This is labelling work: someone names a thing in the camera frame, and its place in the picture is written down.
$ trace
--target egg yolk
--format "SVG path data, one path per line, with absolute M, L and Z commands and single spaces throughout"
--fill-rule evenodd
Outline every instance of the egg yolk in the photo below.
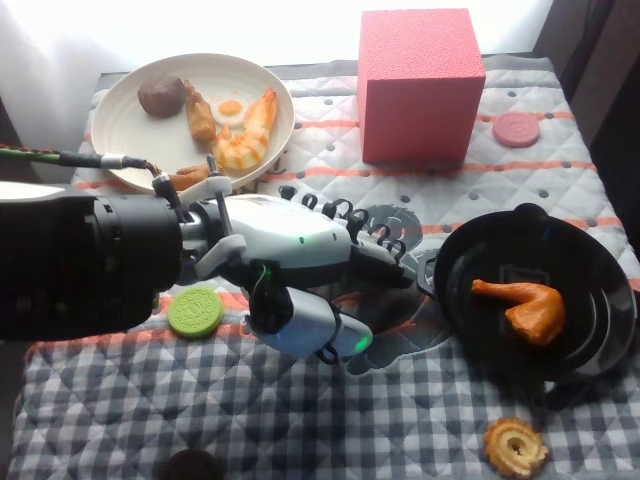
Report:
M 235 100 L 227 100 L 226 102 L 223 102 L 218 106 L 218 110 L 221 114 L 228 117 L 230 115 L 240 113 L 240 111 L 242 110 L 242 104 L 240 102 L 236 102 Z

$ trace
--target white background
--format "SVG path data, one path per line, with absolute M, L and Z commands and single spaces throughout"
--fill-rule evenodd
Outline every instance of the white background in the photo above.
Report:
M 95 83 L 181 53 L 357 59 L 363 10 L 469 8 L 482 53 L 531 51 L 552 0 L 0 0 L 0 96 L 22 143 L 75 150 Z

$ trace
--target green round disc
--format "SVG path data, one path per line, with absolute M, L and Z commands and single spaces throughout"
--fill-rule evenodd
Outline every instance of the green round disc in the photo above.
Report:
M 209 335 L 222 320 L 222 300 L 205 287 L 180 292 L 169 307 L 169 325 L 183 337 L 199 338 Z

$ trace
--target orange chicken leg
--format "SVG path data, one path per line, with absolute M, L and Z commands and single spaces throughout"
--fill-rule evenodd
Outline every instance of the orange chicken leg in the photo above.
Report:
M 564 327 L 564 302 L 553 288 L 537 283 L 498 284 L 474 280 L 471 291 L 519 303 L 505 314 L 513 328 L 535 345 L 547 345 Z

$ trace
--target green wire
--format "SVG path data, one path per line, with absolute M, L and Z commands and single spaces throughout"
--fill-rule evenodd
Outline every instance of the green wire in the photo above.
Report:
M 60 155 L 57 153 L 23 152 L 13 148 L 0 148 L 0 158 L 30 160 L 32 162 L 58 163 Z

